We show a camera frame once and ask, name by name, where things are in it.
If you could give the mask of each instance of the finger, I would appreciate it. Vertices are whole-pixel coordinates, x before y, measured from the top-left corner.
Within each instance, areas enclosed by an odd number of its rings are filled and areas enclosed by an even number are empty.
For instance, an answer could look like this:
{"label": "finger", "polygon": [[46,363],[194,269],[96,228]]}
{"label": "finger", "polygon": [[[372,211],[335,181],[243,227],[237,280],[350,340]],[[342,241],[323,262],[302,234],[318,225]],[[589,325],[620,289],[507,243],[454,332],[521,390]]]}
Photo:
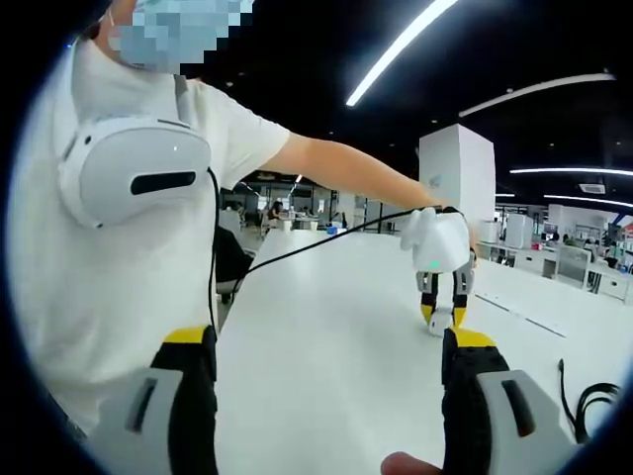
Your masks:
{"label": "finger", "polygon": [[382,475],[440,475],[442,471],[434,465],[411,457],[404,452],[392,453],[380,467]]}

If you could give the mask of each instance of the white t-shirt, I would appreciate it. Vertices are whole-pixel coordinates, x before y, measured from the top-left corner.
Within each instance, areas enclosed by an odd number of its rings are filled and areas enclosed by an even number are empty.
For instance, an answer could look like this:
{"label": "white t-shirt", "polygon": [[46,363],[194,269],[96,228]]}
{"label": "white t-shirt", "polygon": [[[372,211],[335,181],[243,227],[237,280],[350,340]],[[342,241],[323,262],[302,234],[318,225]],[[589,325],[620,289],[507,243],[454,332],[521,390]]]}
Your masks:
{"label": "white t-shirt", "polygon": [[[18,324],[36,370],[83,430],[100,403],[147,367],[174,330],[209,322],[215,193],[158,207],[124,223],[91,230],[66,211],[53,143],[70,114],[178,118],[173,76],[115,63],[92,42],[78,45],[72,87],[59,68],[31,111],[11,187],[9,277]],[[232,188],[274,156],[289,132],[223,92],[188,81],[196,129],[209,142],[210,166]]]}

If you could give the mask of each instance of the window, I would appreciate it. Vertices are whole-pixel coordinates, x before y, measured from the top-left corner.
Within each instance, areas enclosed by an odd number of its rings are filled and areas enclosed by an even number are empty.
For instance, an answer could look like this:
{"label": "window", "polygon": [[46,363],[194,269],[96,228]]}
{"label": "window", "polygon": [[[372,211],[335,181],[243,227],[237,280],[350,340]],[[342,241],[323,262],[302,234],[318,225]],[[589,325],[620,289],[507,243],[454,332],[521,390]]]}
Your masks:
{"label": "window", "polygon": [[257,209],[259,211],[265,210],[267,205],[268,205],[268,198],[266,198],[265,196],[260,196],[259,198],[257,198]]}

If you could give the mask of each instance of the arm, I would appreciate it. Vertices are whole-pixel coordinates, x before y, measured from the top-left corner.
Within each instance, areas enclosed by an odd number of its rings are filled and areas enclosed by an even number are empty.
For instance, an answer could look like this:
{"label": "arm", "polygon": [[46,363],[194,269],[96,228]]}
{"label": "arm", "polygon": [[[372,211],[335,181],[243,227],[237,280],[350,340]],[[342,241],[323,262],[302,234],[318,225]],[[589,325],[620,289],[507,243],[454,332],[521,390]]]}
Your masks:
{"label": "arm", "polygon": [[[397,173],[376,158],[343,143],[291,134],[263,167],[304,175],[327,188],[362,194],[402,208],[446,206],[419,182]],[[471,248],[479,255],[477,235],[470,229]]]}

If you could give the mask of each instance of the white pillar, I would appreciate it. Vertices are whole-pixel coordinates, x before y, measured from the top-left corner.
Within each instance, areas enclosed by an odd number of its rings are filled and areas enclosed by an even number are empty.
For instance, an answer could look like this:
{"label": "white pillar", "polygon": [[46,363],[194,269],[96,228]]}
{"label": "white pillar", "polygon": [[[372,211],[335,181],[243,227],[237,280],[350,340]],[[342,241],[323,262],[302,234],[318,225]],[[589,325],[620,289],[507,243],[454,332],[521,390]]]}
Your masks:
{"label": "white pillar", "polygon": [[419,181],[474,225],[495,218],[495,147],[463,126],[419,140]]}

